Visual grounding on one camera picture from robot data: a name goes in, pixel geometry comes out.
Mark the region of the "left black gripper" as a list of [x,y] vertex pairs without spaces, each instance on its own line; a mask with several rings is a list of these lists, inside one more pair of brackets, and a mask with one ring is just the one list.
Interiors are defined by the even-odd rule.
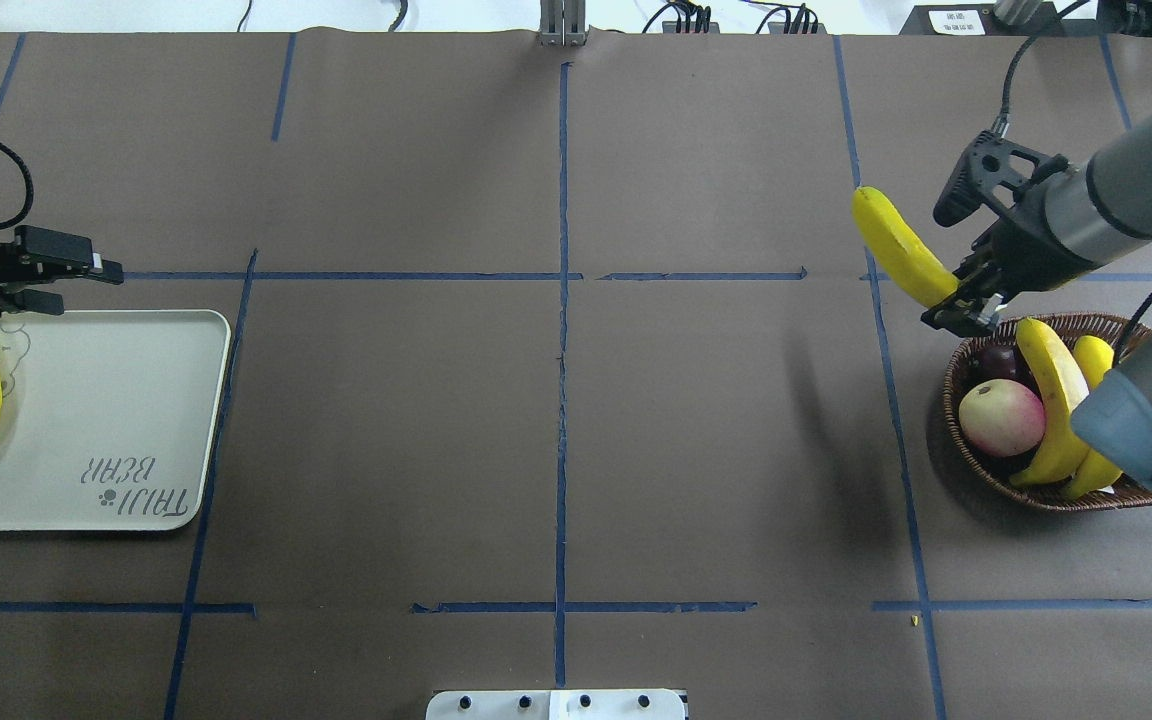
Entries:
[[18,225],[12,245],[0,243],[0,318],[18,313],[65,314],[65,300],[59,293],[3,287],[3,275],[10,266],[14,281],[26,285],[47,285],[61,279],[90,279],[106,285],[126,282],[122,264],[97,252],[91,238],[36,225]]

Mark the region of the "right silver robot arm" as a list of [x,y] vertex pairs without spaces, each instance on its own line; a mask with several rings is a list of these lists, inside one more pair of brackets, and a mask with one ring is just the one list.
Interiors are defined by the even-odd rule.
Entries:
[[[955,285],[933,291],[922,316],[957,338],[983,338],[1020,293],[1051,291],[1152,243],[1152,118],[1083,165],[987,129],[961,152],[935,200],[950,227],[975,210],[995,222],[973,241]],[[1114,338],[1101,387],[1071,414],[1071,429],[1138,486],[1152,491],[1152,333],[1137,336],[1152,290]]]

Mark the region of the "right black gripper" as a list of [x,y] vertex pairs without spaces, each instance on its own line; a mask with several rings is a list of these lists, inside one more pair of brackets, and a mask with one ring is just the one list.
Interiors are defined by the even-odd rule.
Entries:
[[1041,195],[1020,200],[1011,220],[992,223],[973,242],[973,252],[954,275],[956,291],[943,300],[920,300],[922,323],[956,338],[996,332],[1007,301],[1024,291],[1051,291],[1082,275],[1082,260],[1051,232]]

